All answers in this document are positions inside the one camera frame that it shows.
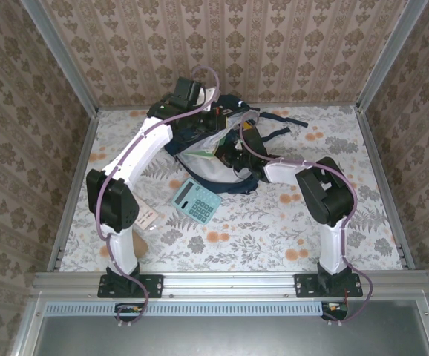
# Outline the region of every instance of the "enclosure floor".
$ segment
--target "enclosure floor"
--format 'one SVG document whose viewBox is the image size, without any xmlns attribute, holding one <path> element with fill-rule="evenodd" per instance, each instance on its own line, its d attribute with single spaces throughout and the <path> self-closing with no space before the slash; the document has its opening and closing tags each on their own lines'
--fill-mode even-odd
<svg viewBox="0 0 429 356">
<path fill-rule="evenodd" d="M 366 270 L 400 269 L 401 263 L 353 107 L 266 108 L 308 122 L 308 128 L 261 119 L 269 153 L 317 161 L 331 156 L 358 194 L 358 210 L 347 229 L 347 256 Z M 132 139 L 145 111 L 100 111 L 86 173 L 102 169 Z M 153 229 L 137 232 L 148 243 L 140 260 L 147 272 L 315 270 L 319 225 L 310 217 L 298 186 L 260 183 L 250 195 L 221 194 L 221 206 L 205 226 L 178 212 L 171 199 L 189 177 L 165 151 L 137 181 L 135 193 L 158 213 Z M 60 271 L 103 271 L 108 265 L 88 210 L 85 182 L 79 194 Z"/>
</svg>

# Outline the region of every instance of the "calculator display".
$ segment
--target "calculator display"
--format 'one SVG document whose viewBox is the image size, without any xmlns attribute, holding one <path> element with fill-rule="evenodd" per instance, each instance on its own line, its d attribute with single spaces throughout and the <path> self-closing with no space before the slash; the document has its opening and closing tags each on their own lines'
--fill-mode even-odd
<svg viewBox="0 0 429 356">
<path fill-rule="evenodd" d="M 183 191 L 180 193 L 177 200 L 175 200 L 175 204 L 180 204 L 182 202 L 183 198 L 187 195 L 187 193 L 190 191 L 192 186 L 193 186 L 192 182 L 189 182 L 186 185 L 185 189 L 183 189 Z"/>
</svg>

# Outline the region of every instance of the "floral wallpaper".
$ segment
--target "floral wallpaper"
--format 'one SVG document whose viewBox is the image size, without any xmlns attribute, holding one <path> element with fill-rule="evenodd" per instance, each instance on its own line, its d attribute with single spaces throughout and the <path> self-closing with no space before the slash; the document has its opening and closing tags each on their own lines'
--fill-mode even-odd
<svg viewBox="0 0 429 356">
<path fill-rule="evenodd" d="M 411 251 L 429 271 L 429 2 L 367 116 Z"/>
<path fill-rule="evenodd" d="M 197 65 L 247 102 L 354 102 L 406 2 L 42 0 L 102 107 L 151 105 Z"/>
<path fill-rule="evenodd" d="M 297 159 L 331 156 L 358 193 L 358 210 L 347 230 L 347 256 L 366 270 L 401 269 L 396 244 L 376 185 L 353 106 L 267 108 L 299 118 L 308 128 L 260 119 L 261 136 L 289 128 L 266 142 L 268 152 Z M 145 111 L 100 111 L 86 173 L 102 169 L 140 129 Z M 137 180 L 134 193 L 157 211 L 150 228 L 134 229 L 147 242 L 140 268 L 150 272 L 312 271 L 320 256 L 319 224 L 297 185 L 260 182 L 249 195 L 220 194 L 221 206 L 200 225 L 170 203 L 189 177 L 165 151 Z M 108 251 L 88 210 L 86 184 L 79 193 L 60 271 L 104 271 Z"/>
<path fill-rule="evenodd" d="M 0 0 L 0 355 L 46 269 L 87 125 L 21 3 Z"/>
</svg>

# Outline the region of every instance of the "small card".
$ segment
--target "small card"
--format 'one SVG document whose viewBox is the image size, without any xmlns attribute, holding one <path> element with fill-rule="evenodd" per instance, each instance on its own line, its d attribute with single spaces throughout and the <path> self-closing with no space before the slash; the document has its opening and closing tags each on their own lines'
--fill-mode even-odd
<svg viewBox="0 0 429 356">
<path fill-rule="evenodd" d="M 137 204 L 139 204 L 139 216 L 135 220 L 135 224 L 142 230 L 145 230 L 155 219 L 158 218 L 158 213 L 137 195 L 134 194 L 134 198 L 137 201 Z"/>
</svg>

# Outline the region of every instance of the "backpack strap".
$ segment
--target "backpack strap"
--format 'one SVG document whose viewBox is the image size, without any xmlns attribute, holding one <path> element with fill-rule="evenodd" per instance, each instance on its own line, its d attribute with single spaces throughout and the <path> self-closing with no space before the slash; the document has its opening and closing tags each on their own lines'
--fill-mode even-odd
<svg viewBox="0 0 429 356">
<path fill-rule="evenodd" d="M 279 122 L 291 122 L 292 124 L 297 124 L 297 125 L 303 126 L 304 128 L 307 128 L 309 126 L 309 124 L 307 124 L 306 122 L 299 121 L 291 117 L 282 117 L 282 116 L 276 115 L 275 113 L 262 112 L 260 114 L 260 117 L 265 117 L 266 119 L 272 119 Z"/>
<path fill-rule="evenodd" d="M 284 134 L 287 134 L 288 132 L 291 132 L 289 128 L 282 128 L 280 130 L 273 131 L 271 132 L 270 135 L 263 137 L 262 142 L 267 142 L 276 136 L 284 135 Z"/>
<path fill-rule="evenodd" d="M 254 178 L 251 174 L 242 182 L 237 183 L 218 183 L 218 182 L 210 182 L 195 172 L 193 172 L 190 168 L 184 165 L 179 159 L 177 161 L 186 169 L 186 171 L 203 187 L 212 191 L 215 194 L 219 193 L 228 193 L 228 194 L 249 194 L 251 191 L 254 191 L 258 187 L 258 180 Z"/>
</svg>

